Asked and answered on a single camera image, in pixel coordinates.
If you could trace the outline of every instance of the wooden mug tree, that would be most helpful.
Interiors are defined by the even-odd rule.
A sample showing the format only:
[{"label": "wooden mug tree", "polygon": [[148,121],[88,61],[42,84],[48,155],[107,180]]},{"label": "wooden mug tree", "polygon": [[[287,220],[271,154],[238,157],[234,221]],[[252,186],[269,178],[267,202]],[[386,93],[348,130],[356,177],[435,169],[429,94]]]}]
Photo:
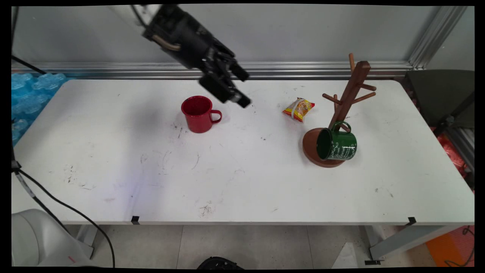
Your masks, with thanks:
[{"label": "wooden mug tree", "polygon": [[[369,63],[367,61],[360,61],[357,63],[357,65],[355,65],[354,55],[352,53],[349,54],[349,61],[351,76],[340,100],[337,99],[337,95],[334,95],[333,97],[327,94],[322,95],[324,98],[334,103],[335,113],[332,117],[332,120],[330,121],[330,124],[328,125],[329,128],[332,128],[333,124],[336,121],[344,121],[345,117],[349,113],[350,107],[354,103],[361,102],[365,99],[375,96],[374,91],[376,90],[376,88],[374,86],[364,84],[367,74],[369,73],[369,70],[371,70],[371,66],[369,65]],[[357,93],[361,88],[373,92],[356,99]],[[345,126],[344,124],[337,125],[335,128],[336,130],[342,128],[347,132],[350,131],[349,128],[347,128],[347,126]],[[305,136],[303,136],[303,152],[311,162],[318,166],[325,168],[337,167],[345,162],[345,160],[321,160],[317,154],[317,137],[322,129],[323,128],[311,129],[305,134]]]}]

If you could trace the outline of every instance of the green mug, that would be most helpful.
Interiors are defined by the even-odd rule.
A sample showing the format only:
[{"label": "green mug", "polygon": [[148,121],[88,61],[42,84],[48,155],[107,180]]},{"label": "green mug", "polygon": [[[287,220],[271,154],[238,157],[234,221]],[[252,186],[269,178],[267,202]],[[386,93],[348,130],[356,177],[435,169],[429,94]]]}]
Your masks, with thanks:
[{"label": "green mug", "polygon": [[331,130],[324,128],[318,134],[317,153],[320,159],[349,160],[354,157],[357,151],[357,139],[354,134],[335,130],[335,126],[342,123],[352,130],[348,123],[337,121]]}]

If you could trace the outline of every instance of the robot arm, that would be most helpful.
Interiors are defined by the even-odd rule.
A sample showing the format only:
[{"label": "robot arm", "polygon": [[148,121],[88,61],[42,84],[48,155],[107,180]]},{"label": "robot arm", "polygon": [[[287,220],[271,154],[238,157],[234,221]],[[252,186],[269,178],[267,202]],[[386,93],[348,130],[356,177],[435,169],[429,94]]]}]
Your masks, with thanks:
[{"label": "robot arm", "polygon": [[177,4],[161,5],[157,11],[154,6],[158,5],[110,8],[131,25],[137,25],[143,37],[160,45],[164,52],[186,68],[200,69],[204,73],[199,79],[200,85],[218,100],[229,100],[243,108],[248,106],[251,100],[236,88],[230,78],[231,72],[243,82],[249,78],[249,74],[239,66],[235,54]]}]

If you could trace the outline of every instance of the tiled floor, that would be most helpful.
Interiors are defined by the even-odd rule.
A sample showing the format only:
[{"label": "tiled floor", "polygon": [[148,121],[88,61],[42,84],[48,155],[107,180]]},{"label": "tiled floor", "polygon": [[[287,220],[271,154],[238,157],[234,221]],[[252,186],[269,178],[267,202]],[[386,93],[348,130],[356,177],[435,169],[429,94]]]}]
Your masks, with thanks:
[{"label": "tiled floor", "polygon": [[[79,226],[69,226],[76,234]],[[365,266],[369,242],[362,226],[112,225],[116,267],[196,269],[221,256],[244,269],[331,268],[346,242],[354,243],[359,267],[435,266],[426,245],[394,256],[381,266]],[[106,239],[98,232],[92,260],[111,266]]]}]

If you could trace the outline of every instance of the mug handle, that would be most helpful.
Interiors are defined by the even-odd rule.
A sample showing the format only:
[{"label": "mug handle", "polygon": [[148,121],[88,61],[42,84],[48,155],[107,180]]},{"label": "mug handle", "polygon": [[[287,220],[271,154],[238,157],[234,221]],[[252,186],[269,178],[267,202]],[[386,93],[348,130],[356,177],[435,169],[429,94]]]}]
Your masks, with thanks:
[{"label": "mug handle", "polygon": [[335,126],[339,125],[339,124],[345,124],[347,125],[347,127],[349,127],[349,131],[348,132],[345,132],[345,134],[348,134],[352,131],[352,127],[350,127],[350,125],[348,123],[346,123],[345,121],[336,121],[334,122],[334,125],[332,126],[332,130],[331,131],[334,131],[335,130]]},{"label": "mug handle", "polygon": [[210,117],[210,120],[212,121],[212,124],[216,124],[216,123],[219,123],[222,119],[222,113],[221,111],[219,110],[211,110],[210,111],[211,114],[219,114],[219,116],[221,116],[218,120],[212,120],[212,116]]}]

